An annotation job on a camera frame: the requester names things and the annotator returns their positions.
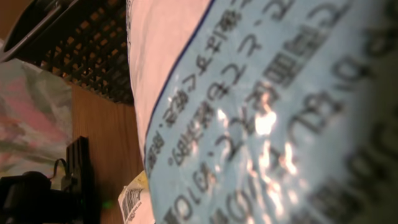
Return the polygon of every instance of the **barcode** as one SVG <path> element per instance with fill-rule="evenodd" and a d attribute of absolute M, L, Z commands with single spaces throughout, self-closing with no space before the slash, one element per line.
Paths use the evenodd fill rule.
<path fill-rule="evenodd" d="M 142 189 L 129 189 L 127 190 L 123 199 L 123 215 L 124 220 L 127 219 L 131 210 L 136 206 L 136 203 L 140 201 Z"/>

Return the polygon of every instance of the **basket handle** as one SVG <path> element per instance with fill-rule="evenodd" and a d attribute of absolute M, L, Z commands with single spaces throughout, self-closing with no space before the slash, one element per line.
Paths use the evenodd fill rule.
<path fill-rule="evenodd" d="M 27 13 L 30 13 L 34 4 L 37 1 L 32 1 L 32 3 L 27 7 L 27 9 L 22 13 L 20 18 L 22 18 Z M 13 27 L 12 32 L 9 34 L 3 48 L 0 49 L 0 62 L 7 62 L 13 59 L 28 43 L 34 40 L 39 34 L 41 34 L 59 15 L 69 6 L 70 0 L 58 0 L 55 2 L 55 8 L 51 10 L 28 34 L 23 37 L 17 44 L 10 48 L 11 39 L 13 34 L 17 29 L 19 21 Z"/>

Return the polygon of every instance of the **black device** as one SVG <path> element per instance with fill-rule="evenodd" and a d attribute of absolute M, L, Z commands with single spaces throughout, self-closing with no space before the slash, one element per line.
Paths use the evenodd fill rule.
<path fill-rule="evenodd" d="M 0 224 L 99 223 L 94 175 L 87 138 L 80 137 L 67 147 L 62 162 L 62 189 L 52 190 L 51 181 L 40 172 L 0 179 Z"/>

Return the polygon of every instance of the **black cable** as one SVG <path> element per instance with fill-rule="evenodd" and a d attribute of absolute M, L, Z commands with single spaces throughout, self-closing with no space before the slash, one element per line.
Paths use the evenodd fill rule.
<path fill-rule="evenodd" d="M 59 163 L 60 161 L 62 162 L 63 168 L 65 169 L 65 175 L 66 175 L 66 177 L 69 177 L 67 162 L 66 162 L 64 159 L 57 159 L 57 160 L 55 161 L 55 164 L 54 164 L 54 173 L 53 173 L 53 176 L 50 177 L 49 179 L 53 179 L 53 178 L 57 175 L 58 163 Z"/>

